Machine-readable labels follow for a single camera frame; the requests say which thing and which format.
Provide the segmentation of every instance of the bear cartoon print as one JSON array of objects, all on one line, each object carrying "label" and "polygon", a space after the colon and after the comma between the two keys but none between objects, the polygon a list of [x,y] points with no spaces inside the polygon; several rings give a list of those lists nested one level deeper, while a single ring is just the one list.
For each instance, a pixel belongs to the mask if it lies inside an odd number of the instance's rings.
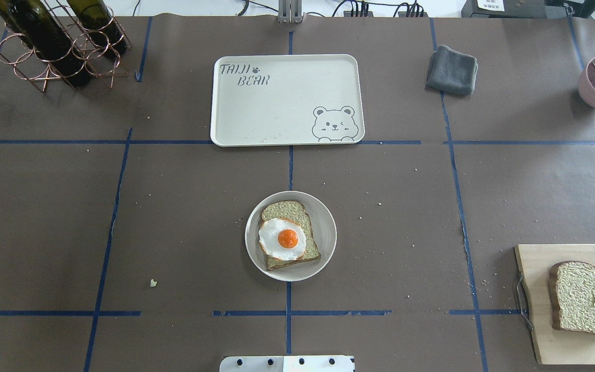
[{"label": "bear cartoon print", "polygon": [[343,106],[340,110],[328,110],[322,106],[314,109],[314,126],[311,133],[318,142],[352,142],[359,134],[359,127],[353,116],[355,110]]}]

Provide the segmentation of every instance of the sticker label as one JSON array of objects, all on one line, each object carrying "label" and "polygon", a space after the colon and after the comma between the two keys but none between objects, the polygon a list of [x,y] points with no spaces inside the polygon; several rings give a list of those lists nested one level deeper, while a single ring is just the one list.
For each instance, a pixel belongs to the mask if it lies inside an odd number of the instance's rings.
[{"label": "sticker label", "polygon": [[477,0],[479,8],[486,10],[494,10],[496,12],[504,11],[504,0]]}]

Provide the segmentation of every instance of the fried egg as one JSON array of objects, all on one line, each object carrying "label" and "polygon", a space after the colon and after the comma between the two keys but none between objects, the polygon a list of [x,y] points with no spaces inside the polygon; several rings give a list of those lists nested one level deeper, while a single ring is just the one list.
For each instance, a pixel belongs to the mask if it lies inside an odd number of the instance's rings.
[{"label": "fried egg", "polygon": [[289,219],[263,222],[258,230],[258,242],[265,254],[283,261],[300,259],[307,249],[302,227]]}]

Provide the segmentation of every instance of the egg white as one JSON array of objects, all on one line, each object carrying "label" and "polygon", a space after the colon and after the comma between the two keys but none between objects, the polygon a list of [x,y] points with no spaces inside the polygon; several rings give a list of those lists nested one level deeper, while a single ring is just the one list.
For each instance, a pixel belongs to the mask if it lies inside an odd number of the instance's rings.
[{"label": "egg white", "polygon": [[[284,248],[279,244],[279,233],[290,229],[297,233],[297,245],[293,248]],[[258,242],[268,256],[283,261],[295,261],[302,258],[307,249],[307,236],[299,224],[289,219],[271,219],[263,222],[258,230]]]}]

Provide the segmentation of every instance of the dark green wine bottle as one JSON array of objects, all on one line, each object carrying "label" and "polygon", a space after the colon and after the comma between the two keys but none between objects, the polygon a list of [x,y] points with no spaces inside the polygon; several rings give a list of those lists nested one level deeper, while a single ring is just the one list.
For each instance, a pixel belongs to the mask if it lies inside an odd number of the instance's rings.
[{"label": "dark green wine bottle", "polygon": [[66,31],[54,21],[40,0],[10,0],[9,16],[31,43],[73,87],[90,81],[81,52],[73,47]]},{"label": "dark green wine bottle", "polygon": [[[128,44],[123,38],[123,33],[118,29],[116,23],[112,22],[112,16],[102,0],[68,0],[68,4],[75,12],[77,19],[89,30],[99,30],[101,33],[90,33],[90,39],[98,48],[107,46],[107,39],[120,56],[126,52]],[[106,57],[114,58],[116,54],[107,50]]]},{"label": "dark green wine bottle", "polygon": [[[11,31],[13,31],[16,34],[21,34],[22,31],[20,30],[20,28],[17,26],[17,24],[15,24],[15,22],[13,21],[13,19],[10,18],[10,16],[8,15],[8,8],[9,8],[9,0],[0,0],[0,16],[2,16],[2,18],[4,19],[4,22],[9,26],[9,29]],[[26,38],[26,36],[20,36],[22,43],[24,43],[24,45],[29,48],[29,49],[33,49],[33,45],[31,45],[31,42],[29,42],[28,38]]]}]

